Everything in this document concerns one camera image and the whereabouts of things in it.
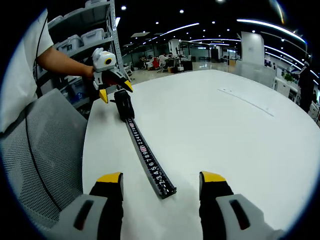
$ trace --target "person's arm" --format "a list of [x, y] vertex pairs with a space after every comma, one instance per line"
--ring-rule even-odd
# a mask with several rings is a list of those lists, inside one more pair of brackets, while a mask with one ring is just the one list
[[94, 68], [77, 62], [53, 47], [49, 47], [37, 58], [38, 64], [53, 73], [70, 76], [81, 76], [93, 79]]

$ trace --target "chair backrest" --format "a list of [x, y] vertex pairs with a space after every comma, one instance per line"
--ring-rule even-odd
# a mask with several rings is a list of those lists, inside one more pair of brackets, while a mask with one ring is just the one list
[[2, 165], [12, 191], [43, 233], [59, 220], [59, 208], [64, 209], [83, 193], [86, 127], [87, 120], [54, 89], [30, 104], [0, 137]]

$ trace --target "person in background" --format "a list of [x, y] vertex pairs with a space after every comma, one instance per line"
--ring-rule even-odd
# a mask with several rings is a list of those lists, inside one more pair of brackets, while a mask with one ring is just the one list
[[301, 89], [300, 107], [308, 113], [313, 99], [314, 81], [310, 72], [309, 62], [304, 62], [304, 67], [301, 70], [298, 86]]
[[159, 65], [161, 65], [161, 63], [166, 63], [166, 60], [168, 58], [166, 57], [166, 53], [164, 52], [162, 55], [159, 56]]
[[318, 102], [318, 101], [317, 101], [317, 92], [316, 92], [316, 90], [313, 90], [312, 101], [313, 101], [315, 104]]

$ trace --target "white table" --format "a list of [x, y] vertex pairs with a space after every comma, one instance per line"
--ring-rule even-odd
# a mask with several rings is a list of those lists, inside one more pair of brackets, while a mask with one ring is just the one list
[[133, 88], [135, 121], [177, 193], [164, 200], [156, 196], [116, 105], [96, 100], [84, 141], [83, 191], [89, 193], [104, 174], [123, 172], [121, 239], [201, 240], [200, 171], [225, 177], [274, 229], [294, 224], [320, 167], [319, 127], [299, 106], [271, 88], [218, 70]]

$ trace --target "storage bin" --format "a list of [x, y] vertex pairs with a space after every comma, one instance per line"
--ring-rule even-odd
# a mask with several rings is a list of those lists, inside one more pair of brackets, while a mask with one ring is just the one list
[[107, 0], [89, 0], [85, 2], [85, 7], [89, 7], [92, 4], [97, 4], [97, 3], [103, 3], [103, 2], [107, 2]]
[[58, 22], [60, 22], [63, 19], [64, 19], [64, 17], [61, 15], [55, 17], [50, 22], [48, 22], [48, 29], [50, 29], [53, 25], [56, 25]]
[[80, 47], [82, 47], [84, 43], [78, 35], [73, 35], [64, 40], [60, 45], [57, 46], [57, 50], [68, 54]]
[[71, 104], [75, 104], [85, 97], [86, 87], [82, 78], [78, 77], [69, 82], [60, 92]]
[[82, 9], [84, 9], [84, 8], [81, 7], [81, 8], [78, 8], [78, 9], [76, 9], [76, 10], [73, 10], [73, 11], [67, 13], [66, 15], [64, 15], [63, 18], [64, 18], [64, 19], [67, 19], [67, 18], [69, 18], [71, 15], [73, 15], [73, 14], [75, 14], [75, 13], [77, 13], [77, 12], [80, 12]]
[[83, 44], [88, 45], [104, 39], [105, 36], [105, 30], [103, 28], [98, 28], [81, 35], [81, 38]]

